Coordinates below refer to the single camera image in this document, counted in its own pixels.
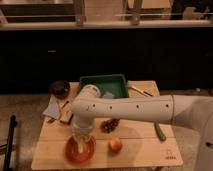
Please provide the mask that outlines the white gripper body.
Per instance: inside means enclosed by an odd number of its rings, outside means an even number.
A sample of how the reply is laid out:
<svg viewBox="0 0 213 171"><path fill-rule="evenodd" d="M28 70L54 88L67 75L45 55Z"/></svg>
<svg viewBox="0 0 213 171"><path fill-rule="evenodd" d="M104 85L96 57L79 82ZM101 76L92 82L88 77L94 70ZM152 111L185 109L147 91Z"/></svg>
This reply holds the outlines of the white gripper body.
<svg viewBox="0 0 213 171"><path fill-rule="evenodd" d="M93 130L93 119L74 115L71 121L71 130L77 142L88 142Z"/></svg>

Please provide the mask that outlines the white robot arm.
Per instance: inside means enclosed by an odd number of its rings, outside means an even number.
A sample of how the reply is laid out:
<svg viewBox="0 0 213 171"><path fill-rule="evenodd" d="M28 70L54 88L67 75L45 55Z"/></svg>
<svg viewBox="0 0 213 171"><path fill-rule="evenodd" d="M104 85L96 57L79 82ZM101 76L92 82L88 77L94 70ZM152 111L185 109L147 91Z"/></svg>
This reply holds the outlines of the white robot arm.
<svg viewBox="0 0 213 171"><path fill-rule="evenodd" d="M84 86L71 105L77 135L89 135L95 118L157 122L200 134L194 171L213 171L213 97L163 95L105 99L95 85Z"/></svg>

